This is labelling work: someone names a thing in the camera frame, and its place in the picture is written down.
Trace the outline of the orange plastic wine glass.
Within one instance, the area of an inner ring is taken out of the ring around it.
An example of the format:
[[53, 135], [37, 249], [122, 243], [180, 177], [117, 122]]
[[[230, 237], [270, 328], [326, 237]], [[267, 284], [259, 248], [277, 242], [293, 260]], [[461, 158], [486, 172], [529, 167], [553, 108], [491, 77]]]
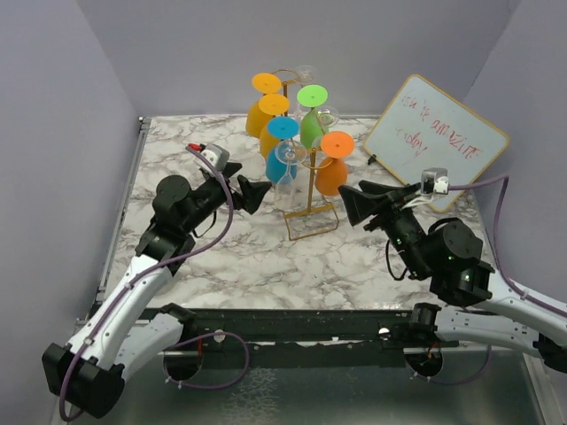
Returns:
[[320, 147], [325, 159], [316, 170], [315, 187], [322, 195], [334, 197], [339, 194], [338, 188], [347, 182], [345, 158], [353, 153], [354, 139], [346, 132], [335, 130], [322, 137]]

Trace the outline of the blue plastic wine glass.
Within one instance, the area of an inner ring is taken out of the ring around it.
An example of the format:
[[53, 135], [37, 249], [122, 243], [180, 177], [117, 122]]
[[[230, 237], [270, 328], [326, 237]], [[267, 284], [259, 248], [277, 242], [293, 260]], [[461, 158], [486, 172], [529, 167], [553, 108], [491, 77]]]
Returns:
[[293, 137], [299, 132], [299, 123], [289, 116], [278, 116], [268, 122], [267, 128], [276, 142], [268, 152], [265, 175], [274, 185], [287, 172], [294, 180], [298, 172], [297, 161], [287, 158], [286, 154], [294, 153]]

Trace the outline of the clear wine glass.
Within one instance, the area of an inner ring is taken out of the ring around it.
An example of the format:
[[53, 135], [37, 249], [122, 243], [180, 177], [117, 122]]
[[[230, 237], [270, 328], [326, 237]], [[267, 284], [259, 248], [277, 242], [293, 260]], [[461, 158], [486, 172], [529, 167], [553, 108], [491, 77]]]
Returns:
[[334, 107], [328, 105], [318, 106], [314, 109], [313, 115], [317, 131], [312, 147], [318, 149], [321, 145], [322, 137], [329, 132], [330, 128], [338, 124], [340, 115]]
[[307, 151], [301, 143], [289, 139], [281, 141], [275, 147], [275, 155], [276, 159], [285, 165], [284, 173], [275, 188], [275, 207], [287, 211], [294, 206], [297, 192], [295, 177], [291, 170], [294, 166], [297, 167], [303, 163]]

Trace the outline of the yellow plastic wine glass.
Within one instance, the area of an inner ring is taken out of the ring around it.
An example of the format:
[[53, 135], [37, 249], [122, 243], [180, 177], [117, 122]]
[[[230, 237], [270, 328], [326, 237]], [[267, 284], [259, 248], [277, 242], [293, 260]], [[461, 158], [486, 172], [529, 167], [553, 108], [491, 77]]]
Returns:
[[252, 77], [252, 87], [260, 93], [260, 98], [250, 107], [245, 123], [248, 135], [259, 138], [273, 114], [266, 111], [267, 101], [277, 95], [283, 83], [274, 73], [257, 73]]

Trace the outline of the green plastic wine glass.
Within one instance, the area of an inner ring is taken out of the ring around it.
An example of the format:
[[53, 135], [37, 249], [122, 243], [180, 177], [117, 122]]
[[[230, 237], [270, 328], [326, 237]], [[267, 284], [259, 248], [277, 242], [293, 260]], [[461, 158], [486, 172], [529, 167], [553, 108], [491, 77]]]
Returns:
[[297, 94], [300, 106], [308, 109], [307, 114], [301, 119], [299, 137], [300, 142], [307, 148], [312, 148], [312, 142], [316, 136], [316, 123], [313, 115], [314, 109], [324, 105], [328, 99], [328, 91], [324, 86], [310, 84], [301, 88]]

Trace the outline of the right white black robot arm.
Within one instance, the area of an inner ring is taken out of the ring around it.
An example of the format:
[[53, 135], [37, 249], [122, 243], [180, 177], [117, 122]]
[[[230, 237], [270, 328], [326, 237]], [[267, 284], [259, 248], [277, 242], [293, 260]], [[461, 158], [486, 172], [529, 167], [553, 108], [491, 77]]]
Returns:
[[404, 187], [362, 181], [338, 193], [351, 225], [383, 230], [413, 280], [429, 280], [443, 306], [416, 305], [408, 339], [426, 346], [433, 340], [471, 341], [515, 349], [566, 370], [566, 305], [510, 280], [499, 265], [481, 259], [483, 241], [460, 219], [423, 229], [413, 208], [453, 190], [440, 169]]

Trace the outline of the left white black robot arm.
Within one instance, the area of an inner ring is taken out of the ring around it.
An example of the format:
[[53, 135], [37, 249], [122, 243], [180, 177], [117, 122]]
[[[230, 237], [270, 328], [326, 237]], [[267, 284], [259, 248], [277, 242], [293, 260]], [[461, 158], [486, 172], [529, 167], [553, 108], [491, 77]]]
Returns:
[[196, 227], [222, 205], [231, 213], [259, 209], [271, 184], [249, 182], [239, 175], [240, 189], [232, 191], [229, 178], [240, 168], [241, 164], [229, 162], [218, 170], [206, 163], [205, 180], [196, 189], [178, 174], [159, 182], [150, 225], [120, 282], [65, 345], [51, 344], [42, 355], [48, 387], [58, 396], [63, 421], [74, 421], [84, 413], [104, 417], [120, 399], [126, 382], [159, 352], [193, 344], [194, 316], [178, 305], [168, 306], [143, 327], [137, 327], [136, 321], [183, 262], [199, 254]]

